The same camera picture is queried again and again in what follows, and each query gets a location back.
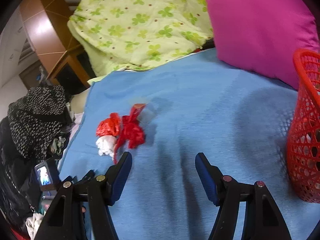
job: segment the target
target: basket rim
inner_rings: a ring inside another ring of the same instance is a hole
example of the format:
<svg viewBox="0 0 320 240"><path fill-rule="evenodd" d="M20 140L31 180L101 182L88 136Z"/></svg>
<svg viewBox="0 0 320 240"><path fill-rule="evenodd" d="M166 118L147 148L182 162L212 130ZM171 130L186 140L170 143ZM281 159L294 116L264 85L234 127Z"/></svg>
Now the basket rim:
<svg viewBox="0 0 320 240"><path fill-rule="evenodd" d="M308 49L297 49L293 54L293 64L294 64L294 67L298 73L299 80L305 86L306 91L307 91L308 95L310 96L311 100L313 102L315 102L315 104L314 104L315 108L317 109L318 113L320 114L320 96L318 95L316 88L311 83L310 78L308 78L308 75L302 65L301 57L303 57L303 56L315 57L320 60L320 54L318 54L312 50L308 50Z"/></svg>

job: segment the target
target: black and white patterned cloth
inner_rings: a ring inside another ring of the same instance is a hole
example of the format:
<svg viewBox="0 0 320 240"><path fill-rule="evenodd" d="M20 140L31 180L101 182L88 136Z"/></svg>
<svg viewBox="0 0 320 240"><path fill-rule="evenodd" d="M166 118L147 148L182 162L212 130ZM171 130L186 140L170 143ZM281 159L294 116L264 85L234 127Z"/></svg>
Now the black and white patterned cloth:
<svg viewBox="0 0 320 240"><path fill-rule="evenodd" d="M62 86L36 87L9 105L12 139L25 159L47 159L48 146L67 122L67 100Z"/></svg>

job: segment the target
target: bed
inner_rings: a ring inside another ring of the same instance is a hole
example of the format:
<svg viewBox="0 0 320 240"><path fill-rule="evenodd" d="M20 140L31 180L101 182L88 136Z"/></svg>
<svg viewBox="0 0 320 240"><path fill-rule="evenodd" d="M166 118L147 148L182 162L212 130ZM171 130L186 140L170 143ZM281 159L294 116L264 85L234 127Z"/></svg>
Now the bed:
<svg viewBox="0 0 320 240"><path fill-rule="evenodd" d="M320 219L320 205L300 200L286 172L286 135L296 99L297 92L281 81L219 61L215 49L143 73L114 71L90 88L80 128L60 162L60 178L82 178L90 169L104 174L113 162L98 155L99 122L111 112L128 114L144 100L146 142L130 150L129 178L110 208L119 239L208 238L218 208L197 175L198 152L239 182L263 180L292 239L306 239ZM86 234L94 239L88 217ZM241 205L235 239L243 219Z"/></svg>

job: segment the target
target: orange red plastic wrapper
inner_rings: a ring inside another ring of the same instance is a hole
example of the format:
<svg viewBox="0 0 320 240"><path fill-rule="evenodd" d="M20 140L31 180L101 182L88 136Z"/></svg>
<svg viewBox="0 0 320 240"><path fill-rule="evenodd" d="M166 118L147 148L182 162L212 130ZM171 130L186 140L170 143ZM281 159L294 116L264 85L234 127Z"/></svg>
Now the orange red plastic wrapper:
<svg viewBox="0 0 320 240"><path fill-rule="evenodd" d="M129 140L129 149L134 149L138 145L145 142L145 134L142 128L139 126L138 116L145 108L146 104L135 104L131 108L130 115L124 115L122 117L122 130L120 131L120 118L118 113L111 113L110 118L100 122L96 135L101 137L104 135L118 136L115 146L114 163L117 163L116 152L118 149Z"/></svg>

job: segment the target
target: red plastic basket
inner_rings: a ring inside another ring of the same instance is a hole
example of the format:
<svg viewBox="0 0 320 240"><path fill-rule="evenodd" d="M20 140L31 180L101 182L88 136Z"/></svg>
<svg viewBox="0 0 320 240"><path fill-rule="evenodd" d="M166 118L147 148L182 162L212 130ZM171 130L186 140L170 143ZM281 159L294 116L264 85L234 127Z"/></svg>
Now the red plastic basket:
<svg viewBox="0 0 320 240"><path fill-rule="evenodd" d="M320 54L298 49L293 62L300 84L287 141L288 172L302 200L320 203Z"/></svg>

